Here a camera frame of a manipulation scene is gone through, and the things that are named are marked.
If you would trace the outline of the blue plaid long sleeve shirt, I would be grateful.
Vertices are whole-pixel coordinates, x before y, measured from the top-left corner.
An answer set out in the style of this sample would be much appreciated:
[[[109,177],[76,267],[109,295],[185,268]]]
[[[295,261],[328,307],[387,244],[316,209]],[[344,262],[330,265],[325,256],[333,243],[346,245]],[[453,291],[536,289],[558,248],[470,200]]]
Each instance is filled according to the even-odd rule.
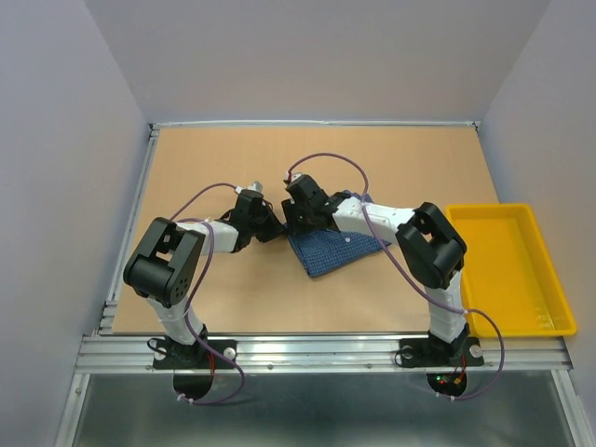
[[[374,237],[354,232],[316,230],[296,236],[288,234],[288,240],[310,278],[327,275],[381,250]]]

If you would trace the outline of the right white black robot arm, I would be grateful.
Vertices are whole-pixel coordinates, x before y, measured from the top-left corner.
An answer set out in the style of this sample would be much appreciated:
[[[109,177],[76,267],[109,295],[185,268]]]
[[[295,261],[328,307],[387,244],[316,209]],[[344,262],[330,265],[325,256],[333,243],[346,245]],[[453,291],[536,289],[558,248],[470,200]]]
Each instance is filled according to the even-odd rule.
[[[389,255],[391,262],[428,302],[428,341],[423,351],[439,363],[462,354],[469,335],[461,293],[467,245],[435,204],[404,209],[344,192],[330,196],[307,174],[288,175],[285,189],[290,197],[282,208],[292,233],[357,233],[375,238],[386,254],[390,245],[399,247],[405,265],[394,255]]]

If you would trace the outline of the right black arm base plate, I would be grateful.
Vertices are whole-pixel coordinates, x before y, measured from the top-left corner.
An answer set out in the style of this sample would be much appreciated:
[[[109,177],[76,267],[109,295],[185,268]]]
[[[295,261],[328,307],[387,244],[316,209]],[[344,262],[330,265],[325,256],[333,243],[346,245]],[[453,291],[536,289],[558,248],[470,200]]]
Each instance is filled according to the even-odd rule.
[[[393,353],[393,363],[402,368],[449,368],[455,366],[480,367],[484,365],[482,353],[474,356],[472,347],[479,348],[480,341],[469,337],[456,354],[433,346],[427,338],[406,338],[399,341]]]

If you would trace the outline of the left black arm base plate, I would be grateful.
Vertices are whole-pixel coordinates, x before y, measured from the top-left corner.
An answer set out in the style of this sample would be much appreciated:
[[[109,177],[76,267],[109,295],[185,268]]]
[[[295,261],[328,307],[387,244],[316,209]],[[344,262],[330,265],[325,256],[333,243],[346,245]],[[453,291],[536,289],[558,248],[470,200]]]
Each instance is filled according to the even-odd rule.
[[[155,370],[231,370],[231,361],[236,358],[237,342],[231,339],[211,340],[211,353],[199,342],[182,345],[169,337],[151,337],[147,347],[153,352]]]

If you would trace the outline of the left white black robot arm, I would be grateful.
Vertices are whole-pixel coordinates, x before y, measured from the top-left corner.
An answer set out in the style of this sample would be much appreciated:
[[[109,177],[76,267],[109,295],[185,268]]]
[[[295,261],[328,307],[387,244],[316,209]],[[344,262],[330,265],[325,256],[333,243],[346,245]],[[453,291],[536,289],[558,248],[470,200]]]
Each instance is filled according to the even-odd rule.
[[[215,367],[207,326],[192,301],[216,253],[236,253],[254,239],[269,242],[284,227],[264,196],[250,189],[237,193],[235,206],[211,220],[155,218],[130,255],[123,281],[147,300],[165,329],[147,345],[153,367],[177,370]]]

